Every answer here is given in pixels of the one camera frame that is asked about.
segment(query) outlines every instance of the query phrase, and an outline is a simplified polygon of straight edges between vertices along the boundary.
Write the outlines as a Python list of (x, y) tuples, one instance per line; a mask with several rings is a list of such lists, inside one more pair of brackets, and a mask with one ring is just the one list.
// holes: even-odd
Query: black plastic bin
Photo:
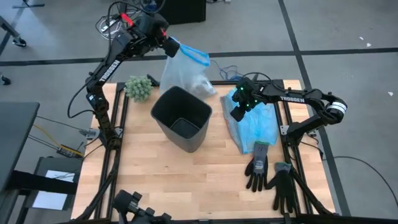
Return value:
[(167, 90), (150, 111), (167, 138), (187, 152), (205, 140), (211, 107), (184, 89)]

